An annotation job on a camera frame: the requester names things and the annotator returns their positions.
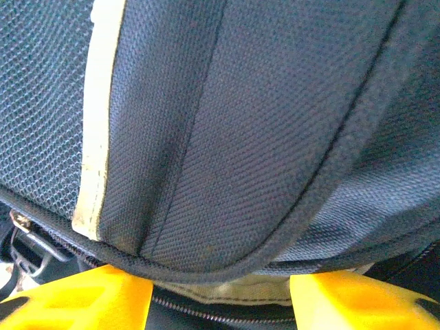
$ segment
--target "black strap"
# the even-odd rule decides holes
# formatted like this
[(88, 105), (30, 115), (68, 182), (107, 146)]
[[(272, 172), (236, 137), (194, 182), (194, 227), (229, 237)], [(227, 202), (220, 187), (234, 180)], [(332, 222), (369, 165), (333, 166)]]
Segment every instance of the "black strap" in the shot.
[(12, 275), (9, 281), (0, 289), (0, 301), (5, 300), (17, 286), (19, 281), (19, 268), (14, 264)]

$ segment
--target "yellow plastic part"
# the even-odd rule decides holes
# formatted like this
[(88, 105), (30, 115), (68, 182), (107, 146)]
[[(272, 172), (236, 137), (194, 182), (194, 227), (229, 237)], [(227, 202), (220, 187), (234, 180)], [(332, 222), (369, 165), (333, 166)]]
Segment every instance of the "yellow plastic part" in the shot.
[(290, 292), (298, 330), (439, 330), (415, 304), (433, 299), (353, 272), (293, 275)]
[(152, 292), (150, 280), (107, 265), (5, 299), (30, 298), (0, 330), (145, 329)]

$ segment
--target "yellow plastic object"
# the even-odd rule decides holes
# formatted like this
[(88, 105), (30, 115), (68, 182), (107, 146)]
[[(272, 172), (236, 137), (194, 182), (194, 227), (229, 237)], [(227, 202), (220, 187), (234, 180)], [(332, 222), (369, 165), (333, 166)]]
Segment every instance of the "yellow plastic object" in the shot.
[(293, 275), (290, 292), (298, 330), (439, 330), (415, 303), (421, 294), (353, 272)]
[(30, 298), (0, 330), (145, 329), (152, 292), (150, 280), (107, 265), (5, 299)]

